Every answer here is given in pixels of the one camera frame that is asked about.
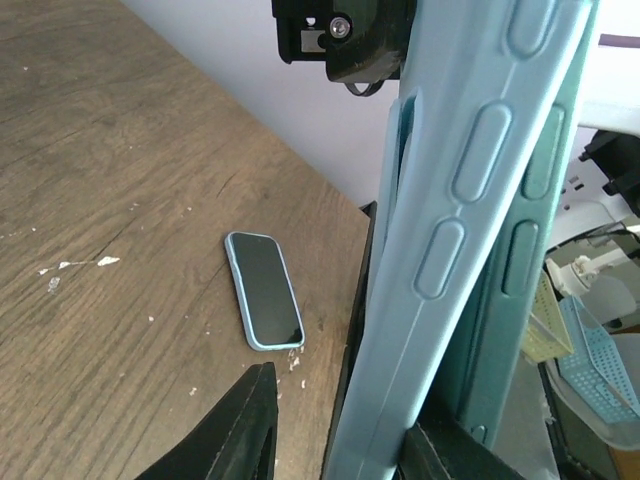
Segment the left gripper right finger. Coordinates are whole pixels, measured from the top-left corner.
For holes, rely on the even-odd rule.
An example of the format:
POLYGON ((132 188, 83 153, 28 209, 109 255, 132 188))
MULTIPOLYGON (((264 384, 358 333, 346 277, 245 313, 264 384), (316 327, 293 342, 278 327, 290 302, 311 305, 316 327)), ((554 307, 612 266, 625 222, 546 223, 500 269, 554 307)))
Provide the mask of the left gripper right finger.
POLYGON ((406 432, 400 479, 523 479, 455 423, 416 423, 406 432))

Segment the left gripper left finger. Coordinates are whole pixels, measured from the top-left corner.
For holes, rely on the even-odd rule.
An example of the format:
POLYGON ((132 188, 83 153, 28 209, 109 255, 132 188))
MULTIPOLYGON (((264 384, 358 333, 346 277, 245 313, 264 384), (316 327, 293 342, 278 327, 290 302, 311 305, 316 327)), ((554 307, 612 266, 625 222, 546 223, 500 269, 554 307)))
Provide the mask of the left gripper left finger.
POLYGON ((278 402, 275 365, 254 364, 141 479, 272 480, 278 402))

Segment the black enclosure frame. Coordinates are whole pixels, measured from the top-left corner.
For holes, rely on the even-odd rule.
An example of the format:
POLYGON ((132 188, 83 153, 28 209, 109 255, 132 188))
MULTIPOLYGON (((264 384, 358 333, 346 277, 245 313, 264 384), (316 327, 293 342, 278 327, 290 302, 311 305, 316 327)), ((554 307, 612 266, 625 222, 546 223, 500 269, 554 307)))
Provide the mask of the black enclosure frame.
POLYGON ((346 343, 343 350, 342 365, 340 377, 336 390, 334 409, 332 412, 331 425, 325 448, 326 457, 329 456, 334 443, 337 426, 343 410, 343 405, 347 393, 347 389, 352 376, 356 357, 360 348, 364 323, 365 323, 365 303, 366 292, 368 286, 368 277, 370 269, 371 247, 373 242, 373 233, 375 227, 375 218, 377 213, 377 202, 372 201, 361 208, 361 211, 368 217, 369 225, 367 230, 366 241, 363 250, 363 256, 357 277, 357 285, 353 297, 353 304, 346 336, 346 343))

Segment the blue perforated basket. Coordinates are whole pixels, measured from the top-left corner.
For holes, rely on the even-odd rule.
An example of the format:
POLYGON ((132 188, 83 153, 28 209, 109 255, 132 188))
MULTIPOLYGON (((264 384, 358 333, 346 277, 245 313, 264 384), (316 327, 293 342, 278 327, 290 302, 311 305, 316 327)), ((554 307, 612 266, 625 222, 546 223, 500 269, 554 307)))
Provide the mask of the blue perforated basket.
POLYGON ((560 377, 607 424, 639 419, 639 400, 611 335, 575 297, 559 302, 573 345, 560 358, 560 377))

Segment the phone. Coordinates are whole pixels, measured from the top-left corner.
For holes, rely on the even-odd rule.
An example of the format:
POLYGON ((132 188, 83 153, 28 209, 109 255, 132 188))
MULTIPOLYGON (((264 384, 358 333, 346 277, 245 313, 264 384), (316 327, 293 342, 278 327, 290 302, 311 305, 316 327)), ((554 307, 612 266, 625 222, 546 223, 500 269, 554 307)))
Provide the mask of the phone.
POLYGON ((324 475, 389 479, 593 1, 420 1, 389 118, 370 294, 324 475))
POLYGON ((258 352, 303 346, 305 331, 278 242, 233 231, 224 246, 249 346, 258 352))

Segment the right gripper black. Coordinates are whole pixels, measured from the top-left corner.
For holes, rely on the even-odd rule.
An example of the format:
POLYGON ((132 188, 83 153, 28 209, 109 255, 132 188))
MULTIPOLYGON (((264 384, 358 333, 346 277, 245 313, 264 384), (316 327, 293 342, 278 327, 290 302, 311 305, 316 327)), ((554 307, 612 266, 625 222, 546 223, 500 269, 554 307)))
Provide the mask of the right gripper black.
POLYGON ((331 82, 400 77, 414 1, 273 0, 271 7, 283 62, 322 62, 331 82))

